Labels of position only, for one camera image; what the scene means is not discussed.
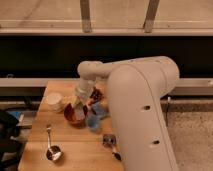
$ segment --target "chair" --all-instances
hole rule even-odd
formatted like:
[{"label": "chair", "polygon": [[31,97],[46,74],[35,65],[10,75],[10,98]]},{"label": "chair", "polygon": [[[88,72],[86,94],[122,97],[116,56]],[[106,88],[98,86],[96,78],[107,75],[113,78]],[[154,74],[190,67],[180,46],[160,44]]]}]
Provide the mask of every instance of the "chair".
[{"label": "chair", "polygon": [[2,161],[4,153],[16,153],[22,147],[20,142],[10,139],[13,135],[17,136],[18,122],[15,117],[0,110],[0,171],[20,161],[19,156]]}]

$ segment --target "wooden tabletop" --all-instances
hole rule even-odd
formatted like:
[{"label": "wooden tabletop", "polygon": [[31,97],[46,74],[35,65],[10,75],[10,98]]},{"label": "wooden tabletop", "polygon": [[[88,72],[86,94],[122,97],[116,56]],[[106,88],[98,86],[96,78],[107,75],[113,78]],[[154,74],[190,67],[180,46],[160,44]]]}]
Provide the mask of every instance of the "wooden tabletop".
[{"label": "wooden tabletop", "polygon": [[[110,117],[101,121],[101,134],[88,128],[76,129],[64,118],[63,111],[54,113],[45,103],[51,92],[60,92],[64,106],[75,100],[77,81],[50,81],[44,93],[32,130],[26,144],[19,171],[63,170],[63,171],[122,171],[122,163],[103,147],[102,134],[113,133]],[[96,85],[105,94],[105,82]],[[52,145],[60,146],[63,157],[56,163],[46,159],[46,124],[52,125]]]}]

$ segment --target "blue object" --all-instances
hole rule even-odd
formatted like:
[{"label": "blue object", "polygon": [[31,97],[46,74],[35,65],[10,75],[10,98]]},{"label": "blue object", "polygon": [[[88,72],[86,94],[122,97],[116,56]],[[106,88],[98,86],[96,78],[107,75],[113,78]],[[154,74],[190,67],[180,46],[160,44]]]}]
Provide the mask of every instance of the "blue object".
[{"label": "blue object", "polygon": [[91,108],[100,119],[108,116],[107,111],[102,107],[100,102],[92,104]]},{"label": "blue object", "polygon": [[22,112],[16,111],[16,110],[11,110],[11,111],[8,110],[7,113],[9,113],[10,115],[14,116],[16,119],[19,120]]},{"label": "blue object", "polygon": [[91,131],[96,132],[100,127],[100,119],[96,115],[89,115],[86,117],[86,125]]}]

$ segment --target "bowl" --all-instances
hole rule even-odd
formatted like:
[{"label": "bowl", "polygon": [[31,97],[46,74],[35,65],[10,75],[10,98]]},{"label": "bowl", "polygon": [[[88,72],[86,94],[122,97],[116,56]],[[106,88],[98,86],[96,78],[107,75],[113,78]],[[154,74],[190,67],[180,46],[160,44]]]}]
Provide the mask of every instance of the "bowl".
[{"label": "bowl", "polygon": [[100,118],[94,114],[88,115],[85,123],[92,132],[98,132],[100,130]]},{"label": "bowl", "polygon": [[53,112],[59,113],[63,110],[62,95],[57,92],[52,92],[47,95],[46,103]]},{"label": "bowl", "polygon": [[73,127],[76,128],[83,128],[86,126],[85,124],[85,118],[87,116],[88,113],[88,108],[86,105],[84,105],[82,107],[82,110],[84,112],[85,117],[83,119],[77,120],[76,119],[76,113],[75,113],[75,109],[72,107],[71,103],[67,104],[67,106],[65,107],[64,110],[64,117],[66,118],[66,120],[68,121],[68,123],[70,123]]}]

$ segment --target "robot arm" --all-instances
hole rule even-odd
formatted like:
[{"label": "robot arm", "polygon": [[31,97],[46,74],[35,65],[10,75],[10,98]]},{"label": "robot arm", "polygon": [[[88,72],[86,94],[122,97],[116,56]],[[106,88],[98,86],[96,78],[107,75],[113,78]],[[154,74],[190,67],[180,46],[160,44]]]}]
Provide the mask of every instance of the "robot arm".
[{"label": "robot arm", "polygon": [[108,78],[107,99],[125,170],[177,171],[160,98],[179,79],[167,57],[139,58],[103,64],[82,62],[76,96],[88,98],[97,77]]}]

